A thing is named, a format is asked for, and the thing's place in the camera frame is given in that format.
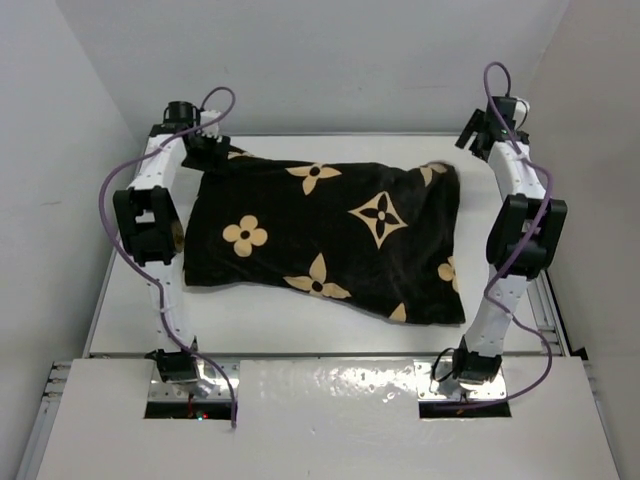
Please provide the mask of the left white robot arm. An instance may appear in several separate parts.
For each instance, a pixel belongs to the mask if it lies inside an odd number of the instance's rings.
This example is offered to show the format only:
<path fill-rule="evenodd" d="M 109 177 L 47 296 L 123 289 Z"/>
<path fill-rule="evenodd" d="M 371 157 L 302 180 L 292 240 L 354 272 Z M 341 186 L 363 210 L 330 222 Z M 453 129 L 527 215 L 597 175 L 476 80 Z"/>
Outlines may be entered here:
<path fill-rule="evenodd" d="M 169 103 L 151 129 L 132 182 L 113 194 L 124 258 L 145 279 L 157 314 L 158 347 L 148 357 L 163 382 L 182 387 L 197 384 L 204 368 L 193 355 L 197 337 L 183 308 L 185 233 L 171 190 L 179 168 L 203 170 L 228 152 L 229 139 L 219 136 L 221 118 L 204 106 Z"/>

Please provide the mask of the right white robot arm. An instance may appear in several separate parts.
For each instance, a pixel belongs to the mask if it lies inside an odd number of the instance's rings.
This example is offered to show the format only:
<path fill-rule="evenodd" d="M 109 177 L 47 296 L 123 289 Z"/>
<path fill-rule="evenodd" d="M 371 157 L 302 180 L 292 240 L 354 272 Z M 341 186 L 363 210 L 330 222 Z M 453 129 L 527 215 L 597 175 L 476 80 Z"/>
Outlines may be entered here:
<path fill-rule="evenodd" d="M 494 173 L 502 206 L 486 243 L 489 280 L 471 326 L 453 353 L 452 376 L 483 384 L 498 375 L 504 339 L 529 283 L 555 255 L 568 213 L 565 201 L 547 190 L 549 173 L 529 156 L 528 134 L 517 128 L 529 104 L 509 94 L 491 96 L 456 142 L 485 161 Z"/>

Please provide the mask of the black floral plush pillowcase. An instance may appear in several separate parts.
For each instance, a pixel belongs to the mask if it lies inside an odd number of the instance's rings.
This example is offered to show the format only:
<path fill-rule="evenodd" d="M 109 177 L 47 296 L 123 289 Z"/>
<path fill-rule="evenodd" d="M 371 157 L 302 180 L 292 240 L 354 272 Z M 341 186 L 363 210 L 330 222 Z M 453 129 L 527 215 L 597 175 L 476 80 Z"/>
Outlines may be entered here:
<path fill-rule="evenodd" d="M 202 176 L 184 280 L 254 283 L 339 301 L 394 322 L 460 325 L 456 168 L 275 160 L 232 148 Z"/>

